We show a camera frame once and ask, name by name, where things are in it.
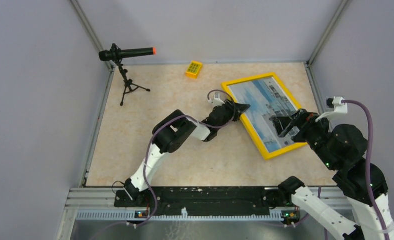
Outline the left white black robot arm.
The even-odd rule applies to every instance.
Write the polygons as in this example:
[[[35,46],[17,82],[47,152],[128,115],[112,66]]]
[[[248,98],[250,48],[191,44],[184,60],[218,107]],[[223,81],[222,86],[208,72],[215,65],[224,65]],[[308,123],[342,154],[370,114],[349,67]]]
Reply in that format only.
[[[203,121],[175,110],[154,127],[141,165],[123,184],[126,200],[134,207],[142,205],[144,191],[149,189],[150,181],[163,159],[177,151],[189,138],[206,143],[211,141],[221,128],[238,121],[249,108],[249,104],[220,101]]]

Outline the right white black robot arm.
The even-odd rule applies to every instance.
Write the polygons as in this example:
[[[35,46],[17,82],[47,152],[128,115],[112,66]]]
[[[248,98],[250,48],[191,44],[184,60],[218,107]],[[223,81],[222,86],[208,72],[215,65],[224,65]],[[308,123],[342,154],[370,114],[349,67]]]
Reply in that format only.
[[[394,240],[394,221],[389,211],[388,186],[382,171],[370,162],[372,140],[353,125],[340,124],[329,130],[324,115],[300,109],[271,121],[279,137],[292,129],[295,143],[306,143],[325,167],[334,171],[332,180],[356,214],[353,222],[338,214],[307,186],[292,176],[278,186],[278,200],[296,205],[337,240]]]

